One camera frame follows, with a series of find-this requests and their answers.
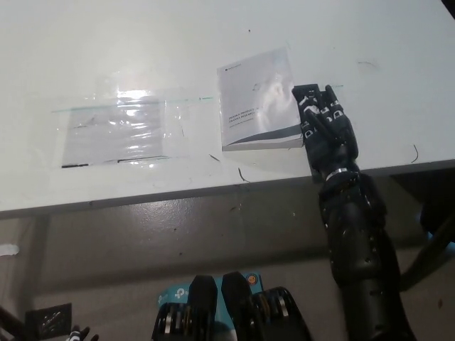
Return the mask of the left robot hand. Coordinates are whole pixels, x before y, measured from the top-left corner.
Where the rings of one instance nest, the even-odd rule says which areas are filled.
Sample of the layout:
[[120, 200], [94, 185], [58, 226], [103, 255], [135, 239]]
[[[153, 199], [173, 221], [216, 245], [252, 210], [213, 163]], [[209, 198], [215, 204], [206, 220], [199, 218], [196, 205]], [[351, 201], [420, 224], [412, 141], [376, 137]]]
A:
[[98, 334], [90, 335], [90, 331], [90, 327], [81, 329], [79, 325], [75, 325], [70, 331], [66, 341], [99, 341], [100, 336]]

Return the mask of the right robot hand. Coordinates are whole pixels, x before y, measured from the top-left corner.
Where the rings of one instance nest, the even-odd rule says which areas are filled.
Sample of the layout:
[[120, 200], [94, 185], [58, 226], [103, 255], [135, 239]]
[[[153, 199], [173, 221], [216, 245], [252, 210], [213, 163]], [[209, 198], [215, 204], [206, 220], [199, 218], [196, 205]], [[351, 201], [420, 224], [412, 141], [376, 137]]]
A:
[[343, 171], [358, 172], [358, 143], [332, 86], [317, 84], [292, 89], [298, 104], [301, 131], [314, 181], [322, 182]]

